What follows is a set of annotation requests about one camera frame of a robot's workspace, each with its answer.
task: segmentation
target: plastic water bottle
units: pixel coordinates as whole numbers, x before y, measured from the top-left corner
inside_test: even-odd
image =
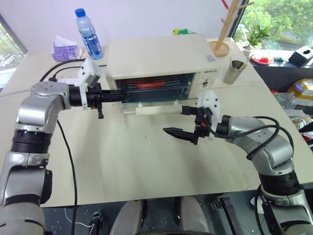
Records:
[[[83,8],[78,8],[75,10],[75,14],[77,16],[76,22],[78,30],[83,38],[89,56],[94,60],[101,59],[103,53],[100,43],[89,17],[86,16],[85,10]]]

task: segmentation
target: power strip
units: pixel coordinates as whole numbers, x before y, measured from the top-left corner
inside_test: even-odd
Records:
[[[66,83],[68,85],[74,85],[75,87],[79,87],[78,78],[59,78],[58,82]]]

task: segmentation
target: tree outside window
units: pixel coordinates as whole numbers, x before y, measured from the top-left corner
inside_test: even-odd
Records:
[[[241,46],[245,36],[260,24],[271,28],[270,36],[257,49],[296,50],[304,45],[313,48],[312,0],[256,0],[245,9],[233,36]]]
[[[16,68],[24,53],[0,24],[0,71]]]

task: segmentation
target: green object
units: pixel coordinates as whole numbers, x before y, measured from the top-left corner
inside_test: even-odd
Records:
[[[173,29],[173,35],[182,35],[182,34],[193,34],[195,32],[190,31],[188,28],[174,28]]]
[[[249,34],[247,40],[249,42],[249,45],[247,46],[247,49],[250,48],[250,46],[257,46],[260,43],[263,42],[263,40],[269,36],[270,27],[261,27],[260,24],[255,26],[251,33]]]
[[[281,57],[281,56],[274,56],[274,60],[289,62],[289,60],[287,58],[284,58],[284,57]]]

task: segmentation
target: metal cup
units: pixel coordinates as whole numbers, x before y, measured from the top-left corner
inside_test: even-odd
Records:
[[[245,69],[245,66],[243,66],[244,63],[239,60],[233,60],[231,61],[231,64],[229,65],[229,68],[227,70],[227,73],[223,79],[223,82],[226,84],[233,84],[237,77],[240,75],[242,70]]]

